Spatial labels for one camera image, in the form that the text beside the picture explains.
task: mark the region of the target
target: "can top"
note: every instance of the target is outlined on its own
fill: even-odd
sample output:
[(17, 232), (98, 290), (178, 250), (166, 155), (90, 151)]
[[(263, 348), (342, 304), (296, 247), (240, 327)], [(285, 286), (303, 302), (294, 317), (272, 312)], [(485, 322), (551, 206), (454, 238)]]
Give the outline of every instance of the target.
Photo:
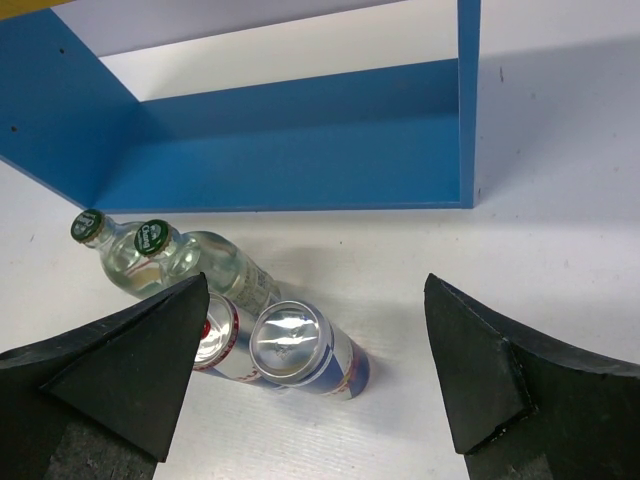
[(276, 303), (256, 321), (249, 344), (251, 359), (266, 379), (282, 385), (299, 383), (322, 361), (330, 328), (311, 305)]
[(214, 367), (229, 354), (238, 337), (238, 311), (229, 300), (209, 293), (207, 321), (202, 331), (193, 368)]

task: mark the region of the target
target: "bottle label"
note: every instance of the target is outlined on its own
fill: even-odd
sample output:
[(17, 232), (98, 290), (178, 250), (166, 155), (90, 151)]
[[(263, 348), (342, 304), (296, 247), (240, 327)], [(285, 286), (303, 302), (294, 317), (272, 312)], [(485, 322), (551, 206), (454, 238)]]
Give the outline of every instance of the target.
[(247, 270), (244, 286), (238, 295), (231, 299), (236, 305), (253, 315), (260, 315), (274, 297), (275, 282), (271, 275), (247, 258)]

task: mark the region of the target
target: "red and silver can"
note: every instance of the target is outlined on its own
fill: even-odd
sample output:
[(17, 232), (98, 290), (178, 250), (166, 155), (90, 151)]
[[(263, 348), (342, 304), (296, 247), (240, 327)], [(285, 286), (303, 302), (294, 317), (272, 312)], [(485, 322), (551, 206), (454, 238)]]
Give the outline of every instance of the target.
[(282, 388), (265, 380), (251, 361), (249, 340), (256, 318), (222, 295), (209, 292), (209, 297), (193, 369), (248, 385)]
[(310, 393), (348, 400), (369, 381), (365, 351), (305, 302), (284, 301), (262, 312), (250, 352), (266, 379)]

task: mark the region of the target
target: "green bottle cap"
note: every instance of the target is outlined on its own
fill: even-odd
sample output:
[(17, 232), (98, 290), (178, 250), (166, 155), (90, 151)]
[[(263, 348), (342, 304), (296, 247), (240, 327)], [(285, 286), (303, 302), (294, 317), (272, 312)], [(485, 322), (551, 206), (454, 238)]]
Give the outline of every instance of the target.
[(99, 210), (85, 210), (71, 224), (71, 237), (79, 243), (90, 242), (102, 231), (104, 221), (105, 216)]
[(164, 220), (149, 220), (136, 232), (133, 245), (141, 255), (152, 257), (169, 244), (170, 230), (171, 227)]

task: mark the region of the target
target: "bottle neck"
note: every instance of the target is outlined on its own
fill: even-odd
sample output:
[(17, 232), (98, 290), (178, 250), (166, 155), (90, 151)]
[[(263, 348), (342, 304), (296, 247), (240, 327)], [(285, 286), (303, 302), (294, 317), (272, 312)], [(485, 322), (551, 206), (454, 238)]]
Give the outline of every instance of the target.
[(100, 230), (100, 233), (93, 240), (86, 242), (84, 245), (100, 252), (108, 250), (113, 243), (118, 227), (120, 227), (120, 225), (114, 222), (111, 217), (105, 216), (104, 226), (102, 227), (102, 230)]
[(153, 256), (153, 260), (160, 264), (168, 265), (176, 255), (185, 247), (189, 238), (182, 235), (175, 228), (169, 227), (169, 243), (158, 254)]

